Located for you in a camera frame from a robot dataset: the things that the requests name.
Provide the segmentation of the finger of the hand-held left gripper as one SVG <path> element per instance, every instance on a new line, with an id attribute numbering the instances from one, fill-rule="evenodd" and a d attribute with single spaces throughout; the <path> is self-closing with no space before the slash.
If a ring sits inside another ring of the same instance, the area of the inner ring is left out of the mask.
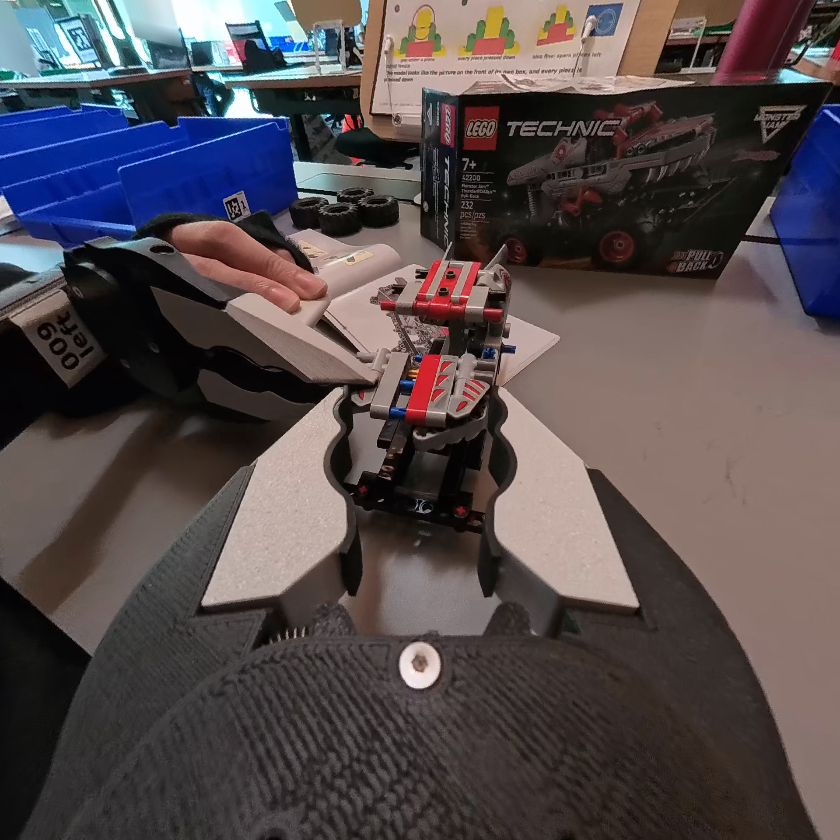
<path id="1" fill-rule="evenodd" d="M 184 340 L 203 350 L 227 348 L 263 369 L 278 368 L 316 385 L 375 385 L 379 374 L 302 319 L 255 293 L 224 308 L 152 290 L 163 317 Z"/>
<path id="2" fill-rule="evenodd" d="M 201 369 L 196 384 L 205 401 L 220 409 L 265 422 L 296 422 L 331 392 L 283 370 L 246 367 L 245 378 Z"/>

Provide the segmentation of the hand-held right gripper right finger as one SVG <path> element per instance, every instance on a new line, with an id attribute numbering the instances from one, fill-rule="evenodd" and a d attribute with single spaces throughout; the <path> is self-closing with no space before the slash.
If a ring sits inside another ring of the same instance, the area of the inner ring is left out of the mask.
<path id="1" fill-rule="evenodd" d="M 569 612 L 634 616 L 640 604 L 585 462 L 504 387 L 488 412 L 496 483 L 480 537 L 485 597 L 554 636 Z"/>

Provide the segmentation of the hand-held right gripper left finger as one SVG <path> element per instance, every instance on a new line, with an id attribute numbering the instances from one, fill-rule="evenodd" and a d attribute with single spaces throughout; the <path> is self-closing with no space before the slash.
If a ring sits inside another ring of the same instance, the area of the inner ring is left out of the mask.
<path id="1" fill-rule="evenodd" d="M 227 531 L 202 609 L 312 614 L 356 595 L 363 561 L 351 468 L 350 389 L 336 387 L 260 455 Z"/>

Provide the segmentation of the grey red brick truck model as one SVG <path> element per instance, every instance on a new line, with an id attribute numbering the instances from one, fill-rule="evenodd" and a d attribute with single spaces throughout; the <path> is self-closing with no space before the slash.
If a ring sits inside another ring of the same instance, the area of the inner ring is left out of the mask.
<path id="1" fill-rule="evenodd" d="M 374 390 L 352 392 L 353 410 L 383 421 L 377 446 L 385 454 L 378 471 L 344 487 L 365 510 L 481 533 L 485 515 L 462 484 L 467 470 L 482 466 L 491 388 L 503 354 L 516 351 L 505 343 L 509 248 L 501 245 L 486 264 L 450 251 L 378 294 L 395 326 L 413 319 L 443 334 L 424 352 L 404 339 L 405 350 L 360 353 L 379 380 Z"/>

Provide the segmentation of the light grey desk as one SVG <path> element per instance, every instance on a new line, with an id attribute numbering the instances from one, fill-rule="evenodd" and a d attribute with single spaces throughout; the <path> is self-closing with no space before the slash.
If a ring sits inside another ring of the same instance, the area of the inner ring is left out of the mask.
<path id="1" fill-rule="evenodd" d="M 512 314 L 560 342 L 507 386 L 707 589 L 838 838 L 838 327 L 804 315 L 768 207 L 717 281 L 516 269 Z M 91 653 L 288 425 L 155 399 L 42 417 L 2 452 L 2 578 Z"/>

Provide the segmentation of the person's left hand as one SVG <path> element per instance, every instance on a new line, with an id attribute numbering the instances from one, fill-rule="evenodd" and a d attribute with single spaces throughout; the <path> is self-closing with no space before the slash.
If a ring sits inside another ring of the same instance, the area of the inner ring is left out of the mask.
<path id="1" fill-rule="evenodd" d="M 262 245 L 230 222 L 203 220 L 174 227 L 164 240 L 201 276 L 218 284 L 255 293 L 285 312 L 303 301 L 324 299 L 327 285 L 299 267 L 282 248 Z"/>

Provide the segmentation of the open instruction booklet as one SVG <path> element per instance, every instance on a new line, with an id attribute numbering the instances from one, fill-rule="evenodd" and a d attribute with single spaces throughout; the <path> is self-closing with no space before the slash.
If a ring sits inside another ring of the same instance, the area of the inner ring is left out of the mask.
<path id="1" fill-rule="evenodd" d="M 329 289 L 323 318 L 355 349 L 428 352 L 445 331 L 415 317 L 399 318 L 379 308 L 382 291 L 414 279 L 420 265 L 407 264 L 389 245 L 347 245 L 315 229 L 291 236 Z"/>

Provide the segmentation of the wooden background table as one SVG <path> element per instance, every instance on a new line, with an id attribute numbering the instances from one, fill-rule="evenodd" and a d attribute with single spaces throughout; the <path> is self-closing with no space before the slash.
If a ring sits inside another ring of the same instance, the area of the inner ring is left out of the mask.
<path id="1" fill-rule="evenodd" d="M 120 104 L 127 101 L 145 121 L 170 121 L 180 115 L 201 115 L 203 106 L 188 68 L 147 70 L 74 70 L 39 77 L 2 79 L 2 91 L 24 99 Z"/>
<path id="2" fill-rule="evenodd" d="M 305 130 L 306 115 L 361 116 L 361 69 L 344 69 L 335 62 L 297 64 L 254 74 L 228 75 L 228 89 L 246 89 L 257 110 L 290 121 L 290 135 L 298 159 L 311 162 L 312 149 Z"/>

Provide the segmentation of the black white marker sign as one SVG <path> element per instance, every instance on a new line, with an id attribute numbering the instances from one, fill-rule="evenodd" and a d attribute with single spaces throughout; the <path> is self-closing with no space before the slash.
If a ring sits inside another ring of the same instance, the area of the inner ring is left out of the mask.
<path id="1" fill-rule="evenodd" d="M 68 43 L 70 53 L 76 56 L 78 63 L 102 67 L 94 38 L 84 16 L 63 17 L 56 22 L 56 27 Z"/>

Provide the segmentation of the person's black clothing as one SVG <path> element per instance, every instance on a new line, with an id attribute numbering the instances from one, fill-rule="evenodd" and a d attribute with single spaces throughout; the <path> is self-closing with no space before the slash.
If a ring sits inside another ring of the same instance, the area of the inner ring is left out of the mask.
<path id="1" fill-rule="evenodd" d="M 1 838 L 21 834 L 90 655 L 1 581 Z"/>

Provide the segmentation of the clear acrylic stand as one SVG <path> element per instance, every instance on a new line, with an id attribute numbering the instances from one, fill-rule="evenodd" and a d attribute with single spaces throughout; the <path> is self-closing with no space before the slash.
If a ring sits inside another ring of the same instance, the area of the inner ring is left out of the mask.
<path id="1" fill-rule="evenodd" d="M 320 56 L 337 60 L 343 67 L 360 67 L 362 58 L 358 52 L 356 27 L 340 28 L 323 21 L 310 33 L 311 47 Z"/>

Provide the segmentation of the black toy set box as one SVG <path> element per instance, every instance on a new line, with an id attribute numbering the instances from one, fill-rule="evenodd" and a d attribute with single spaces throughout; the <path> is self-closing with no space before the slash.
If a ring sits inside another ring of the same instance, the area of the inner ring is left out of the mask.
<path id="1" fill-rule="evenodd" d="M 832 85 L 424 89 L 421 235 L 464 261 L 719 278 Z"/>

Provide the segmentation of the white paper sheet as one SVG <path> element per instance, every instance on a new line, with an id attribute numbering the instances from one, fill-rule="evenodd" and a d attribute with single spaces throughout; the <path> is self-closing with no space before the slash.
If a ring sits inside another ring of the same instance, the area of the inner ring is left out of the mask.
<path id="1" fill-rule="evenodd" d="M 571 77 L 571 76 L 514 76 L 497 73 L 484 80 L 478 80 L 465 92 L 467 94 L 502 94 L 525 92 L 584 93 L 588 95 L 606 93 L 629 93 L 635 91 L 692 86 L 695 81 L 688 76 L 675 77 Z"/>

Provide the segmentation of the instruction poster on board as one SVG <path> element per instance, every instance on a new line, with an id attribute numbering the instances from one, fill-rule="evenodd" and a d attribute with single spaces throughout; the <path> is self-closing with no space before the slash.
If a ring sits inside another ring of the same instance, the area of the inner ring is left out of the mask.
<path id="1" fill-rule="evenodd" d="M 360 86 L 362 117 L 365 126 L 384 140 L 416 142 L 422 136 L 421 108 L 418 114 L 409 114 L 406 119 L 401 119 L 396 113 L 391 117 L 371 113 L 371 94 L 375 84 L 376 58 L 367 59 L 365 50 L 372 47 L 375 53 L 382 45 L 385 3 L 384 1 L 378 1 L 369 4 Z M 677 1 L 642 1 L 639 3 L 623 58 L 613 77 L 650 77 L 654 75 L 660 53 L 669 36 L 670 27 L 679 5 Z"/>

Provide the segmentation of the maroon cylinder bottle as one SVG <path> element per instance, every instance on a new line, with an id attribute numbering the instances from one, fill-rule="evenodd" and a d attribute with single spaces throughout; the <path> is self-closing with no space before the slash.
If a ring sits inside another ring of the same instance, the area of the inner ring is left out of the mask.
<path id="1" fill-rule="evenodd" d="M 795 22 L 800 4 L 798 1 L 744 2 L 710 83 L 761 77 L 781 67 L 784 58 L 777 59 L 776 54 L 791 46 L 788 30 Z"/>

